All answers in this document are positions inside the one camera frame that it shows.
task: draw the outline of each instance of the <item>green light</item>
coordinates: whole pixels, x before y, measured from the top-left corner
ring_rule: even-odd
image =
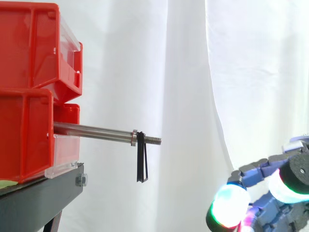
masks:
[[[274,198],[283,203],[291,204],[309,200],[309,194],[296,193],[283,183],[279,169],[271,175],[268,187]]]
[[[244,219],[248,204],[249,193],[237,185],[224,185],[217,192],[212,203],[211,214],[219,224],[232,228]]]

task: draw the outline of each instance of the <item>black table leg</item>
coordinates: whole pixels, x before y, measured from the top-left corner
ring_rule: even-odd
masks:
[[[53,219],[51,219],[45,226],[43,232],[58,232],[59,223],[61,219],[61,213],[58,213]]]

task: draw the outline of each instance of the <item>threaded bolt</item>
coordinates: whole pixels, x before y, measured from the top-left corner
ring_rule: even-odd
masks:
[[[150,136],[145,137],[145,143],[147,144],[161,145],[161,142],[162,142],[161,138],[150,137]]]

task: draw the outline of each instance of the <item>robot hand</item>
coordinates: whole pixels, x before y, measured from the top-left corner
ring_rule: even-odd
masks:
[[[309,219],[309,136],[292,138],[283,154],[232,172],[206,216],[213,232],[295,232]],[[269,192],[250,203],[247,188],[270,177]]]

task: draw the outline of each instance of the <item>transparent bin front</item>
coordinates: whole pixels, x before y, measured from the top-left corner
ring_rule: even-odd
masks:
[[[50,179],[76,169],[79,159],[80,137],[55,134],[54,138],[54,165],[45,170],[45,177]]]
[[[64,19],[60,18],[60,52],[63,59],[73,68],[74,67],[74,52],[81,51],[81,45],[75,38],[71,29],[68,27]]]

